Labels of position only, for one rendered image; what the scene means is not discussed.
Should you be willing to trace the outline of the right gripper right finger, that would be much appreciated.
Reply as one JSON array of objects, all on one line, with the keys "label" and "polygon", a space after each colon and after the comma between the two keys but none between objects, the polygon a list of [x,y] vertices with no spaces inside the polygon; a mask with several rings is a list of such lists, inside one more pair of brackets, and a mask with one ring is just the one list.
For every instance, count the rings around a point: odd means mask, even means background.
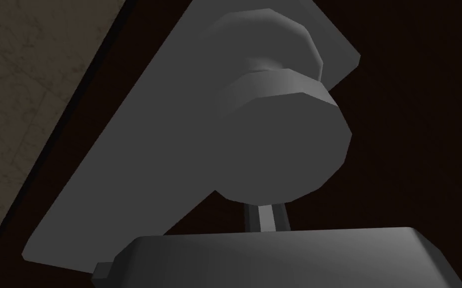
[{"label": "right gripper right finger", "polygon": [[272,223],[267,226],[268,231],[291,231],[288,213],[285,204],[278,203],[267,206],[268,220]]}]

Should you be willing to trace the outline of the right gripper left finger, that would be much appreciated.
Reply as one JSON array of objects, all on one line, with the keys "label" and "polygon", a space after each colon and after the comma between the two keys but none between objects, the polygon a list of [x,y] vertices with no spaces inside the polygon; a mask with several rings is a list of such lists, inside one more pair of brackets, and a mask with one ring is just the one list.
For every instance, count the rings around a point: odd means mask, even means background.
[{"label": "right gripper left finger", "polygon": [[260,206],[244,205],[245,231],[248,233],[265,232],[266,226],[261,225]]}]

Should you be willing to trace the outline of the grey round door knob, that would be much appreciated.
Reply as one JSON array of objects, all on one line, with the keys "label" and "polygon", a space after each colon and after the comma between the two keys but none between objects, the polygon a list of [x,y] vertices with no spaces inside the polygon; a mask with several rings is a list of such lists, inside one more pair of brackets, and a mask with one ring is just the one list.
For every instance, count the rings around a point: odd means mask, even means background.
[{"label": "grey round door knob", "polygon": [[201,39],[212,188],[256,206],[320,188],[343,165],[352,133],[321,82],[307,28],[264,8],[227,13]]}]

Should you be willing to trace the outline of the grey door knob plate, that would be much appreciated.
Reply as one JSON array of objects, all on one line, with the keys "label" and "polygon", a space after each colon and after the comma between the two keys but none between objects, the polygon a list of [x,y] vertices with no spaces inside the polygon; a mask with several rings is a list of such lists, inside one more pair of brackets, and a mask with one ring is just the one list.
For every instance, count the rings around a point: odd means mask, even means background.
[{"label": "grey door knob plate", "polygon": [[32,233],[24,260],[90,273],[217,192],[201,36],[225,14],[265,8],[307,28],[328,92],[358,67],[358,50],[313,0],[192,0]]}]

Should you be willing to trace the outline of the dark brown door leaf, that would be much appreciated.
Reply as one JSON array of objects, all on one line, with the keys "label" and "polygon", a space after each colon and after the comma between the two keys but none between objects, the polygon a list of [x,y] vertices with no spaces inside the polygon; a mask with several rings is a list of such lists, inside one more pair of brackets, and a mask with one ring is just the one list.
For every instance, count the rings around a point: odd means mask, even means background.
[{"label": "dark brown door leaf", "polygon": [[[189,0],[130,0],[0,228],[0,288],[94,288],[27,262],[25,241]],[[287,204],[291,228],[412,227],[462,280],[462,0],[316,0],[358,49],[331,90],[353,137],[344,166]]]}]

